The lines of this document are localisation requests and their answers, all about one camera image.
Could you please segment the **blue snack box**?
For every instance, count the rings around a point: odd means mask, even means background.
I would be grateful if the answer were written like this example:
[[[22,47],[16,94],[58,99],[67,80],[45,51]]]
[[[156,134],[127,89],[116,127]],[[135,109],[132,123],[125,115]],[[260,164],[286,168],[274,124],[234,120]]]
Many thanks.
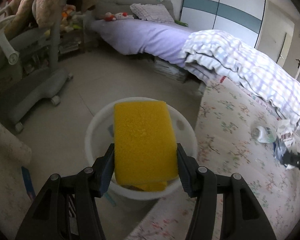
[[[289,164],[290,152],[285,143],[277,138],[274,142],[274,158],[280,162],[280,164],[287,166]]]

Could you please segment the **white trash bin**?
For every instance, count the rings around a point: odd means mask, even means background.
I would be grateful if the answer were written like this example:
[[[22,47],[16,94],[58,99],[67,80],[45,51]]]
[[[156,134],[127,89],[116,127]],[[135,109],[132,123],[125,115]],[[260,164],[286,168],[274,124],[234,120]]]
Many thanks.
[[[186,118],[163,101],[132,97],[103,107],[91,120],[85,135],[89,165],[104,156],[109,146],[115,170],[109,188],[134,200],[165,197],[181,187],[177,146],[197,157],[197,139]]]

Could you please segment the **plaid pillow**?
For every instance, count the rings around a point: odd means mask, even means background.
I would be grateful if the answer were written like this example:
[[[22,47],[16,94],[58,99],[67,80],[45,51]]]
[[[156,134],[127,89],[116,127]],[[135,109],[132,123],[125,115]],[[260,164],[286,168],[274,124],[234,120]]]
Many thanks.
[[[174,23],[174,18],[162,4],[132,4],[130,10],[143,21]]]

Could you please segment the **crumpled white plastic bottle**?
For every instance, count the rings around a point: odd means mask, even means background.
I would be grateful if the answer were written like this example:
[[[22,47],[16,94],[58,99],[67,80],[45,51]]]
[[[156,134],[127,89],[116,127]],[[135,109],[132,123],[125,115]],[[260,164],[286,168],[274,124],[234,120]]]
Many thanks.
[[[271,144],[276,140],[276,132],[273,127],[256,126],[251,130],[251,136],[263,144]]]

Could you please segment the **cluttered toy shelf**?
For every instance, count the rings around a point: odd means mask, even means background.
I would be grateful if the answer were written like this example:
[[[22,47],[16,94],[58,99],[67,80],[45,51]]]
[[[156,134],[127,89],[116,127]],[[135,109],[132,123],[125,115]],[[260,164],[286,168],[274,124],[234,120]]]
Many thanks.
[[[31,29],[30,45],[21,50],[23,76],[28,76],[35,70],[50,65],[51,30]],[[71,53],[76,50],[84,51],[83,15],[76,11],[74,5],[65,5],[61,13],[57,55]]]

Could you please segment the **plaid folded duvet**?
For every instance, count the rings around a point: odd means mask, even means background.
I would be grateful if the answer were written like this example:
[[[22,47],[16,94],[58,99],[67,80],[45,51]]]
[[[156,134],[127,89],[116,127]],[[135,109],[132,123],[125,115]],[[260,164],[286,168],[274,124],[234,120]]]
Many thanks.
[[[300,129],[300,82],[266,54],[227,32],[202,30],[189,35],[179,56],[242,85]]]

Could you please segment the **red white plush toy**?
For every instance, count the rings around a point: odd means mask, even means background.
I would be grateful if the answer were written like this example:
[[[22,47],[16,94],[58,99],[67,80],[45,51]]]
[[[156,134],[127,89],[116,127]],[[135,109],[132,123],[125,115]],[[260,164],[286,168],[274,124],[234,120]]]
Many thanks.
[[[112,14],[111,12],[108,12],[104,15],[103,18],[106,22],[112,22],[112,21],[118,21],[118,20],[128,20],[128,19],[134,19],[133,15],[129,15],[126,12],[119,12],[117,14]]]

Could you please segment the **yellow sponge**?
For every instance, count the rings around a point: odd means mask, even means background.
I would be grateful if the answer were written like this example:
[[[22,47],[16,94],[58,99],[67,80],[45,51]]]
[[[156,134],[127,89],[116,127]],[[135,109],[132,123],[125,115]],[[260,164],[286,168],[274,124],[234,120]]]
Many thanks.
[[[114,106],[115,180],[122,187],[164,191],[178,176],[177,141],[164,101]]]

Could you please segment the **grey bed headboard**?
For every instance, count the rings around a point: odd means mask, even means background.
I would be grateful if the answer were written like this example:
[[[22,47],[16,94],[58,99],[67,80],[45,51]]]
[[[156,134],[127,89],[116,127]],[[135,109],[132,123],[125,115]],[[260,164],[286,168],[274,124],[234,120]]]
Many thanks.
[[[95,9],[92,11],[92,15],[97,20],[102,20],[107,12],[118,13],[127,12],[128,14],[133,14],[130,10],[132,4],[151,4],[157,5],[162,4],[168,10],[169,14],[175,20],[173,4],[170,0],[165,0],[163,2],[157,0],[98,0]]]

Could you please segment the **lavender bed sheet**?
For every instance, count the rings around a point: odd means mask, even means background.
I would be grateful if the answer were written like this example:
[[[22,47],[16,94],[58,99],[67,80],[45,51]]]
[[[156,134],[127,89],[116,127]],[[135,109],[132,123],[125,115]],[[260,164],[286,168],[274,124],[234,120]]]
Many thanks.
[[[184,43],[192,33],[187,27],[175,23],[158,23],[143,20],[92,20],[87,29],[94,31],[123,55],[146,53],[185,67],[185,60],[179,57]]]

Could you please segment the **floral bed quilt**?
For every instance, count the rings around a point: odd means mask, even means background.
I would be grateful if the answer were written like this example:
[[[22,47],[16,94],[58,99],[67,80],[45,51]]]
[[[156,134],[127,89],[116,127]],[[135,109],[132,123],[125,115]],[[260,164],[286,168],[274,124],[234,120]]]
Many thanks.
[[[204,91],[195,134],[197,161],[215,174],[243,176],[264,209],[277,239],[286,239],[300,219],[300,171],[274,159],[272,144],[251,137],[256,126],[276,129],[277,114],[228,78]],[[196,200],[182,187],[161,198],[126,239],[185,239]]]

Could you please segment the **white door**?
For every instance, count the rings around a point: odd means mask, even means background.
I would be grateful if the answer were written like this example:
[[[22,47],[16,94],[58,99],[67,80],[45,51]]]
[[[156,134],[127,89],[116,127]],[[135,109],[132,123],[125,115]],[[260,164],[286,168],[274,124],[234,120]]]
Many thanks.
[[[294,30],[286,31],[277,64],[295,76],[300,63],[300,19],[294,22]]]

